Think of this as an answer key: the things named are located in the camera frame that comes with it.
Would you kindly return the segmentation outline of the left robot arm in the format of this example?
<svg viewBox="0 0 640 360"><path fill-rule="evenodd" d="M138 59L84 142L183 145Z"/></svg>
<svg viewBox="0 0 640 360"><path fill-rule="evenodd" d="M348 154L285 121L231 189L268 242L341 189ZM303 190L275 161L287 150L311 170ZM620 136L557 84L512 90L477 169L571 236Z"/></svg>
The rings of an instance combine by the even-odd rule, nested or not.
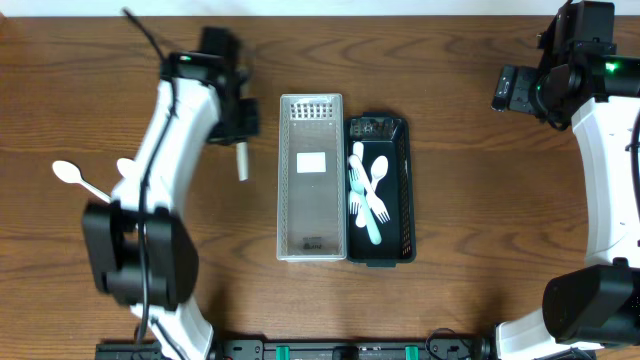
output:
<svg viewBox="0 0 640 360"><path fill-rule="evenodd" d="M134 171L107 203L87 204L82 230L96 288L130 308L170 359L208 359L214 328L193 296L199 257L184 225L186 197L207 143L246 143L257 102L236 55L173 52Z"/></svg>

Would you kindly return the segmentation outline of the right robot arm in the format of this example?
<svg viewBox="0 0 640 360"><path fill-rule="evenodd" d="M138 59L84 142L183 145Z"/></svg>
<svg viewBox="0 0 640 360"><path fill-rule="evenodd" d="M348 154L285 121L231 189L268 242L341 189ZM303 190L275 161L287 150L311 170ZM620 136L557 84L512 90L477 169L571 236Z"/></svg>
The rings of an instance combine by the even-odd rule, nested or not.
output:
<svg viewBox="0 0 640 360"><path fill-rule="evenodd" d="M639 61L601 45L506 65L492 107L572 130L588 212L585 266L549 281L539 309L497 325L499 359L585 357L639 343Z"/></svg>

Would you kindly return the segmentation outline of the white fork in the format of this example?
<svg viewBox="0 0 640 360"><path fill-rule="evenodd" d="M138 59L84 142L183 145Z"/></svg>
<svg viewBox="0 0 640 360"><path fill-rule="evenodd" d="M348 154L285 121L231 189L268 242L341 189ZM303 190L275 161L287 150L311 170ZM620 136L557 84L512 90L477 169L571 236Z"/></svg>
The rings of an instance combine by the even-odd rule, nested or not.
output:
<svg viewBox="0 0 640 360"><path fill-rule="evenodd" d="M382 236L372 215L371 209L364 195L364 185L359 180L359 173L355 169L349 170L350 182L350 212L362 217L368 232L369 239L373 245L380 245Z"/></svg>
<svg viewBox="0 0 640 360"><path fill-rule="evenodd" d="M368 203L369 208L375 214L376 218L381 223L390 221L391 218L387 211L387 208L384 202L376 195L375 190L371 185L371 181L367 177L362 161L356 155L350 155L348 157L348 162L354 171L353 177L364 188L366 192L365 199Z"/></svg>
<svg viewBox="0 0 640 360"><path fill-rule="evenodd" d="M352 147L352 153L358 157L359 159L363 158L364 155L364 145L361 142L354 142ZM349 192L349 209L352 215L358 216L359 209L361 206L359 195L351 189Z"/></svg>

